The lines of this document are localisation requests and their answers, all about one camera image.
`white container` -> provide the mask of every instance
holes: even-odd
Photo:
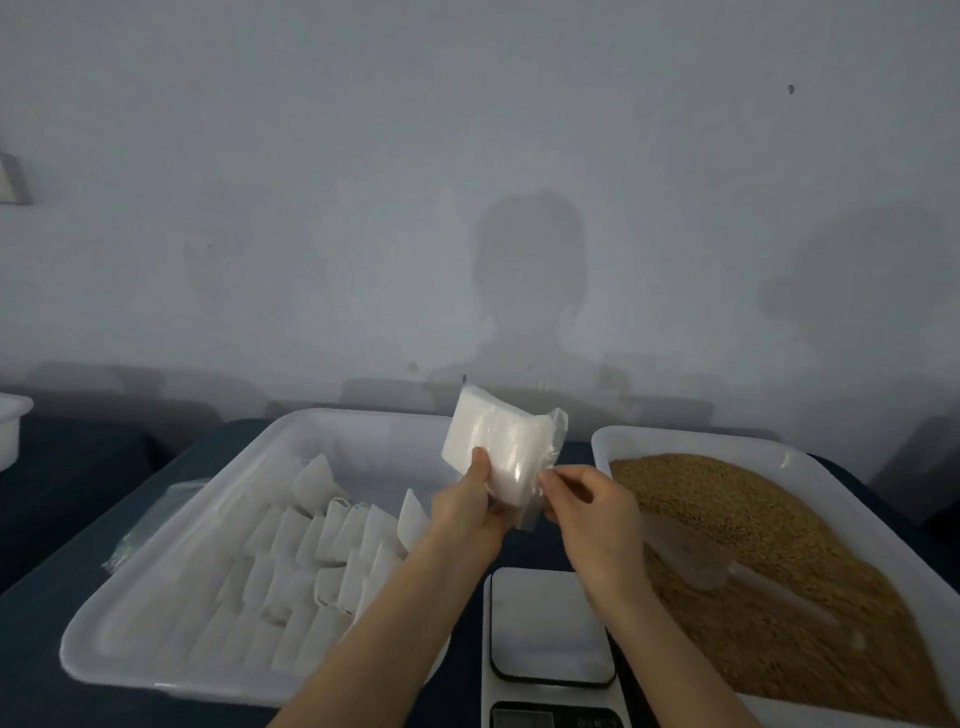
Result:
[[[620,425],[597,430],[590,443],[597,469],[607,475],[614,460],[682,452],[746,468],[798,497],[857,558],[882,571],[900,593],[920,627],[948,704],[960,715],[960,595],[812,457],[768,440]],[[751,695],[740,697],[768,728],[907,725]]]
[[[296,469],[284,464],[310,460],[321,451],[354,502],[375,502],[398,516],[408,488],[423,502],[430,502],[434,493],[457,479],[440,457],[449,424],[447,417],[330,409],[302,410],[277,420],[87,600],[63,633],[63,668],[87,683],[151,688],[220,702],[282,705],[300,687],[303,676],[271,669],[283,629],[259,618],[256,604],[245,605],[244,614],[229,630],[216,625],[218,639],[211,643],[219,644],[219,638],[225,637],[218,654],[194,662],[185,657],[217,612],[216,599],[230,573],[230,560],[237,558],[231,549],[245,541],[233,533],[227,539],[214,538],[223,533],[219,526],[224,516],[236,513],[238,502],[245,513],[256,514],[256,508],[266,513],[267,502],[277,501],[277,493],[272,488],[263,490],[268,482],[264,473],[289,471],[292,482]],[[246,522],[254,528],[256,519]],[[265,583],[269,583],[270,558],[265,552],[257,556]],[[252,570],[259,571],[256,563]],[[193,581],[184,586],[187,573]],[[201,579],[219,581],[200,597],[196,584]],[[157,625],[163,625],[161,634],[155,634]],[[164,644],[171,634],[176,649],[165,649],[164,659],[158,662],[144,645]],[[446,647],[430,676],[440,666]]]
[[[29,397],[0,393],[0,472],[20,454],[20,418],[34,408]]]

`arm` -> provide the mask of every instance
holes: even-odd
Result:
[[[503,511],[488,510],[489,476],[490,460],[477,448],[464,479],[434,497],[426,535],[273,728],[403,724],[510,527]]]
[[[759,728],[707,658],[660,604],[643,567],[636,499],[589,466],[542,473],[547,517],[590,603],[630,663],[663,728]]]

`left hand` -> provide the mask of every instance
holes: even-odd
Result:
[[[487,494],[490,457],[474,448],[469,470],[456,485],[433,496],[433,512],[427,536],[445,548],[463,549],[488,566],[500,552],[504,534],[514,524],[514,512],[503,503],[491,505]]]

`forearm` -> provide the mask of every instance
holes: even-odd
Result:
[[[603,617],[663,728],[759,728],[652,588],[615,600]]]
[[[401,725],[488,563],[428,536],[272,725]]]

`white wall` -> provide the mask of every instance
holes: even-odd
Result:
[[[466,374],[578,437],[777,436],[925,516],[960,496],[958,31],[952,0],[4,0],[38,205],[0,208],[0,384],[182,442],[448,412]]]

